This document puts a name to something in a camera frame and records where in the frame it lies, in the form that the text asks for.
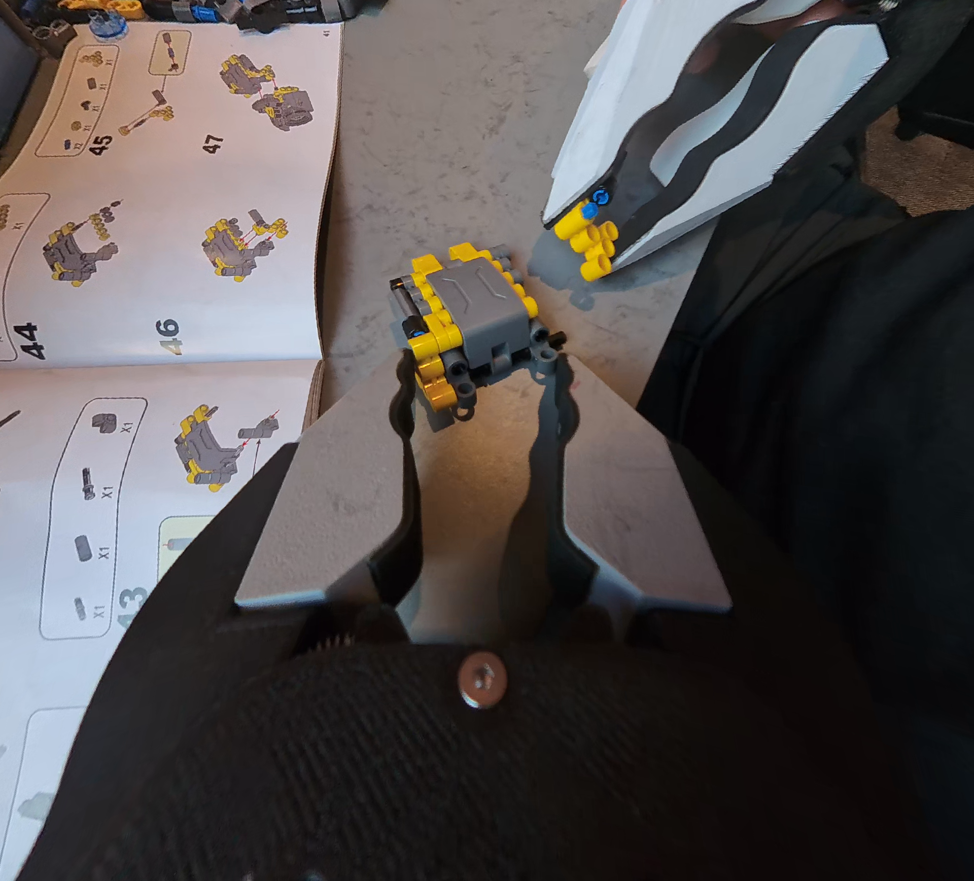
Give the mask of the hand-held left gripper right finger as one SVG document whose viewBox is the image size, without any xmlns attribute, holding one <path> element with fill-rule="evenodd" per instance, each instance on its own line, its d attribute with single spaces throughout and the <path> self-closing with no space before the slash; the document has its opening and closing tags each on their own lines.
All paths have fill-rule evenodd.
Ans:
<svg viewBox="0 0 974 881">
<path fill-rule="evenodd" d="M 545 381 L 537 479 L 554 609 L 731 609 L 666 439 L 570 354 Z"/>
</svg>

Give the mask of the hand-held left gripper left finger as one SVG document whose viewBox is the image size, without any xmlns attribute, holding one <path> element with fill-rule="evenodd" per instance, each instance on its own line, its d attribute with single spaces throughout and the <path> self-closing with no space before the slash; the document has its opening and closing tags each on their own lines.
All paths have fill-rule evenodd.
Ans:
<svg viewBox="0 0 974 881">
<path fill-rule="evenodd" d="M 397 606 L 423 563 L 414 361 L 392 354 L 302 435 L 238 607 Z"/>
</svg>

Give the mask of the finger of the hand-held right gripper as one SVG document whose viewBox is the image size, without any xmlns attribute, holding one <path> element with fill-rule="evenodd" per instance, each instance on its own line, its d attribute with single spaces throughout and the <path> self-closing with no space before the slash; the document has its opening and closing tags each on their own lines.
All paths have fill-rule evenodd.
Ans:
<svg viewBox="0 0 974 881">
<path fill-rule="evenodd" d="M 726 96 L 655 151 L 650 169 L 662 188 L 619 227 L 614 268 L 765 188 L 887 58 L 874 22 L 810 23 L 780 38 Z"/>
<path fill-rule="evenodd" d="M 673 94 L 694 53 L 728 23 L 786 24 L 817 0 L 626 0 L 552 170 L 555 223 L 613 169 L 633 126 Z"/>
</svg>

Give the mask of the yellow toy brick connector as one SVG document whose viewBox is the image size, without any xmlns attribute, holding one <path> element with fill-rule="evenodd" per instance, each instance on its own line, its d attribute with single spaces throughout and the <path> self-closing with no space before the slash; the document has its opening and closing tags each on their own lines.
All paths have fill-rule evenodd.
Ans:
<svg viewBox="0 0 974 881">
<path fill-rule="evenodd" d="M 577 204 L 553 226 L 554 234 L 583 257 L 579 267 L 586 282 L 602 279 L 612 271 L 618 230 L 611 221 L 598 223 L 599 205 L 594 200 Z"/>
</svg>

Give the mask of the yellow grey toy brick assembly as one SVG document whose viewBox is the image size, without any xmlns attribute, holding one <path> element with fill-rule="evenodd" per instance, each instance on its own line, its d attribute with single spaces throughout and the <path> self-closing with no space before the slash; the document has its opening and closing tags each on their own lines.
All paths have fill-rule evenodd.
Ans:
<svg viewBox="0 0 974 881">
<path fill-rule="evenodd" d="M 467 242 L 452 246 L 447 262 L 421 256 L 410 273 L 390 281 L 417 384 L 432 411 L 465 420 L 480 386 L 523 364 L 535 376 L 555 372 L 566 338 L 542 322 L 523 280 L 508 246 Z"/>
</svg>

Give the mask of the grey desk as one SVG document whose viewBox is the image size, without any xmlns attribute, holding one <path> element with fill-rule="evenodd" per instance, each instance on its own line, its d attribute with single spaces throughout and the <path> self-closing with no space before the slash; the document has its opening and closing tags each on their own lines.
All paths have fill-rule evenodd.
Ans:
<svg viewBox="0 0 974 881">
<path fill-rule="evenodd" d="M 423 547 L 419 577 L 398 604 L 406 625 L 425 644 L 495 644 L 534 630 L 552 592 L 537 439 L 553 374 L 523 364 L 478 388 L 472 417 L 432 411 L 389 283 L 421 256 L 447 262 L 457 244 L 508 246 L 542 322 L 566 338 L 558 357 L 577 357 L 634 409 L 709 234 L 694 231 L 586 282 L 582 255 L 542 228 L 551 170 L 588 82 L 582 64 L 618 10 L 619 0 L 386 0 L 343 23 L 280 27 L 343 31 L 316 263 L 321 357 L 298 436 L 178 556 L 160 592 L 176 595 L 178 616 L 201 594 L 188 567 L 201 572 L 202 531 L 216 530 L 217 517 L 240 530 L 272 461 L 291 463 L 311 425 L 405 350 Z"/>
</svg>

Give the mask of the person's right hand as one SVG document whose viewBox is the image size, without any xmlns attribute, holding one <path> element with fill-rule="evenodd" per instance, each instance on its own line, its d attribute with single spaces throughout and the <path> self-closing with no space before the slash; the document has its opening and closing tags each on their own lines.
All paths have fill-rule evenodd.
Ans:
<svg viewBox="0 0 974 881">
<path fill-rule="evenodd" d="M 766 35 L 777 36 L 787 32 L 792 27 L 841 17 L 848 11 L 842 0 L 819 0 L 807 10 L 795 15 L 758 23 L 758 28 Z"/>
</svg>

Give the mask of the person in black clothing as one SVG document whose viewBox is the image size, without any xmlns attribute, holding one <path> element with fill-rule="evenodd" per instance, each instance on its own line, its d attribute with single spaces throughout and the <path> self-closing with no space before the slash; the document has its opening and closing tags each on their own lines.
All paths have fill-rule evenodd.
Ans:
<svg viewBox="0 0 974 881">
<path fill-rule="evenodd" d="M 810 580 L 972 879 L 972 208 L 910 218 L 856 152 L 724 214 L 639 411 Z"/>
</svg>

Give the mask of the white building instruction booklet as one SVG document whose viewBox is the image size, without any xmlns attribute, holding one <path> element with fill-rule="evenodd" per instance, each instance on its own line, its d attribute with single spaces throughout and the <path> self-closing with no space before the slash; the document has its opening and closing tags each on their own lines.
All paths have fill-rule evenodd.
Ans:
<svg viewBox="0 0 974 881">
<path fill-rule="evenodd" d="M 342 54 L 79 26 L 2 177 L 2 879 L 158 580 L 301 430 Z"/>
</svg>

